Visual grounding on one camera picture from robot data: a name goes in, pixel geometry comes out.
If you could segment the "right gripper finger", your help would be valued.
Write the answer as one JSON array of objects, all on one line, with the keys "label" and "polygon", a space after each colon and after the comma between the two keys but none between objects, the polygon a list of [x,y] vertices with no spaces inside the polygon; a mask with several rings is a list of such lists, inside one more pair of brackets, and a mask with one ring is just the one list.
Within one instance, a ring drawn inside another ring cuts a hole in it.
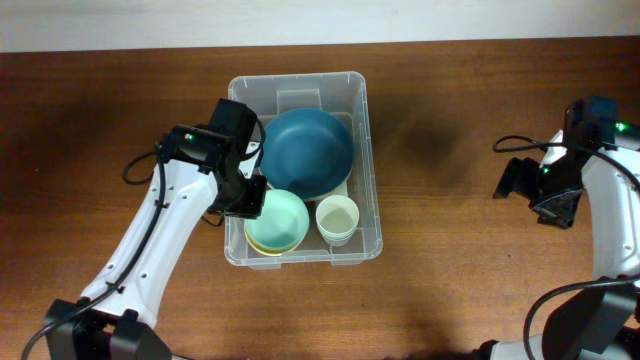
[{"label": "right gripper finger", "polygon": [[554,194],[535,202],[531,210],[538,215],[539,224],[566,230],[574,224],[582,194],[582,190]]},{"label": "right gripper finger", "polygon": [[540,164],[529,157],[512,158],[504,169],[493,198],[507,198],[510,193],[515,192],[528,200],[538,200],[540,198],[539,170]]}]

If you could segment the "green small bowl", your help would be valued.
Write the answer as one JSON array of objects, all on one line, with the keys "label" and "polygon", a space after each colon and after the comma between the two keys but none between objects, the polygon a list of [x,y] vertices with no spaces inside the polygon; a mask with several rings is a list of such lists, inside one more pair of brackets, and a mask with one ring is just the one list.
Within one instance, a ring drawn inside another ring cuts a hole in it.
[{"label": "green small bowl", "polygon": [[244,221],[252,238],[268,249],[284,249],[302,241],[310,227],[304,202],[286,190],[268,190],[261,214]]}]

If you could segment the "yellow small bowl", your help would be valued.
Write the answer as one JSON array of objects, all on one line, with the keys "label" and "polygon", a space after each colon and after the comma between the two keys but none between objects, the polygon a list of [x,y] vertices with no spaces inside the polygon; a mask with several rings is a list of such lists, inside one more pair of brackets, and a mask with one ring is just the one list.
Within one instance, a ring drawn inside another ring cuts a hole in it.
[{"label": "yellow small bowl", "polygon": [[266,256],[271,256],[271,257],[277,257],[277,256],[281,256],[282,254],[285,254],[287,252],[292,252],[294,250],[296,250],[299,245],[302,243],[302,241],[298,241],[297,243],[295,243],[294,245],[290,246],[290,247],[286,247],[284,249],[268,249],[267,247],[260,245],[258,242],[256,242],[252,236],[249,234],[247,229],[244,229],[244,235],[246,237],[247,243],[257,252],[259,252],[260,254],[266,255]]}]

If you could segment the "blue plate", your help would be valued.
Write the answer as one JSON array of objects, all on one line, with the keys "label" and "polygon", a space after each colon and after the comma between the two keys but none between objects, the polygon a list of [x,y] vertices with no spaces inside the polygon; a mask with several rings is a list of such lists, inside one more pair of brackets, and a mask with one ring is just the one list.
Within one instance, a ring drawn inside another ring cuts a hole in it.
[{"label": "blue plate", "polygon": [[348,179],[354,152],[351,132],[334,115],[318,109],[295,109],[266,125],[259,170],[273,188],[311,200],[334,191]]}]

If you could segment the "cream plastic cup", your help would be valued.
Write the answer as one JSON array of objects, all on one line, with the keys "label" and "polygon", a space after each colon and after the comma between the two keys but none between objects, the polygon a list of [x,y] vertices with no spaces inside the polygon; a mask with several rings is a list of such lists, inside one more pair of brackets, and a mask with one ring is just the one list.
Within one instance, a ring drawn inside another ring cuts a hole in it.
[{"label": "cream plastic cup", "polygon": [[333,195],[323,199],[316,207],[316,224],[319,231],[346,233],[357,228],[360,211],[354,200],[347,196]]}]

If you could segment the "green plastic cup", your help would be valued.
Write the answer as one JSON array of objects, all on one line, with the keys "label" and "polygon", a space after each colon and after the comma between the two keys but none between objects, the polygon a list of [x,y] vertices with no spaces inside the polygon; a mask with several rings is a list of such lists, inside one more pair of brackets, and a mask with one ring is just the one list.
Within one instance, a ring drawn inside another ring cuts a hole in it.
[{"label": "green plastic cup", "polygon": [[331,232],[326,232],[321,230],[320,231],[321,236],[323,237],[323,239],[325,238],[330,238],[330,239],[346,239],[346,238],[350,238],[354,235],[354,231],[350,231],[350,232],[346,232],[346,233],[331,233]]}]

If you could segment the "cream plate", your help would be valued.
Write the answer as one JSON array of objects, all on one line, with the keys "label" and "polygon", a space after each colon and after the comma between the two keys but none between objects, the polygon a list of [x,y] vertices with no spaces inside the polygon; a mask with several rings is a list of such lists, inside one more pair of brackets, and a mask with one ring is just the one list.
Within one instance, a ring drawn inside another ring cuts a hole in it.
[{"label": "cream plate", "polygon": [[[264,175],[262,174],[262,172],[257,169],[253,171],[253,175]],[[269,190],[275,189],[269,182],[267,182],[267,188]],[[310,198],[304,198],[302,199],[304,202],[317,202],[317,201],[321,201],[323,199],[325,199],[326,197],[332,196],[332,195],[342,195],[342,196],[347,196],[348,195],[348,186],[347,186],[347,181],[343,181],[340,185],[338,185],[335,189],[333,189],[332,191],[316,196],[316,197],[310,197]]]}]

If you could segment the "grey plastic cup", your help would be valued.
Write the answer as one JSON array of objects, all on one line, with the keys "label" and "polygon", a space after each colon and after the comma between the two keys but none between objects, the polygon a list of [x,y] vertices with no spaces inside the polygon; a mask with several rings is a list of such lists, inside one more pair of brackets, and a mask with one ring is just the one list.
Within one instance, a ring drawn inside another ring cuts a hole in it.
[{"label": "grey plastic cup", "polygon": [[341,247],[341,246],[346,245],[346,244],[350,241],[350,238],[346,238],[346,239],[330,239],[330,238],[325,238],[324,240],[325,240],[325,242],[326,242],[327,244],[329,244],[330,246],[333,246],[333,247]]}]

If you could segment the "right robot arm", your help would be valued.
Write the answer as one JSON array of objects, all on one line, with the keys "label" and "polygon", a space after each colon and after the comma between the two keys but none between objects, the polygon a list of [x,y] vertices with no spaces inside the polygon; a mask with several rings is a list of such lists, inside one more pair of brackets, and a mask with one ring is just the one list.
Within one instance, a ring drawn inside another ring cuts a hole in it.
[{"label": "right robot arm", "polygon": [[541,161],[512,158],[494,196],[517,193],[541,224],[572,227],[581,197],[590,202],[593,278],[542,295],[518,342],[487,341],[479,359],[636,359],[639,332],[639,129],[621,121],[615,101],[571,103],[550,141],[525,138]]}]

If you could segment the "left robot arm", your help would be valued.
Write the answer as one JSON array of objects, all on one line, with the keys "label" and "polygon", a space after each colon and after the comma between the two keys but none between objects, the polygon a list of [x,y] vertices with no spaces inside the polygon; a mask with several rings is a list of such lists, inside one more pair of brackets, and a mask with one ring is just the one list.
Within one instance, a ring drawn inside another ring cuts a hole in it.
[{"label": "left robot arm", "polygon": [[54,359],[172,359],[156,334],[168,280],[205,214],[255,219],[267,180],[253,172],[264,126],[243,103],[218,101],[210,121],[177,125],[155,144],[156,165],[140,209],[115,252],[79,300],[56,300],[45,326],[25,345],[45,339]]}]

